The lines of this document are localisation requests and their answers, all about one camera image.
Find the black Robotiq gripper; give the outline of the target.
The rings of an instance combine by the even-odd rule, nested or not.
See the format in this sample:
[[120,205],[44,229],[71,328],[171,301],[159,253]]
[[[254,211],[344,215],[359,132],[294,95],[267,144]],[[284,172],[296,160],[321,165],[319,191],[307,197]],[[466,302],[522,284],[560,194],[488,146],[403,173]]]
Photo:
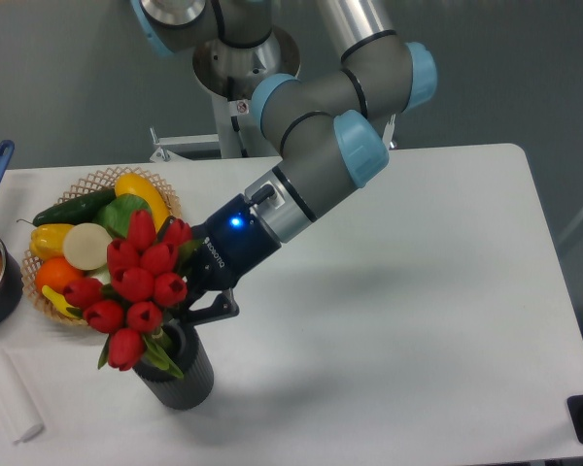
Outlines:
[[197,326],[239,315],[233,287],[248,272],[281,247],[266,227],[254,204],[239,194],[192,228],[202,244],[189,262],[188,298],[193,304],[208,291],[220,291],[209,307],[188,310],[183,326]]

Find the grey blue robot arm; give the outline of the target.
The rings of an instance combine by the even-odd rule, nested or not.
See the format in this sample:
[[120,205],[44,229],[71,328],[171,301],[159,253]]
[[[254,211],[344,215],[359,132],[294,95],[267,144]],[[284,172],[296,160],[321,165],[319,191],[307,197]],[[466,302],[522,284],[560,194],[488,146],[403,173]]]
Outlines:
[[322,1],[319,12],[338,71],[302,82],[292,38],[268,1],[135,1],[151,46],[192,50],[201,85],[231,115],[241,104],[262,148],[280,162],[196,226],[189,293],[175,312],[185,325],[238,314],[233,288],[259,263],[316,222],[389,161],[373,123],[396,117],[436,91],[431,53],[398,37],[380,1]]

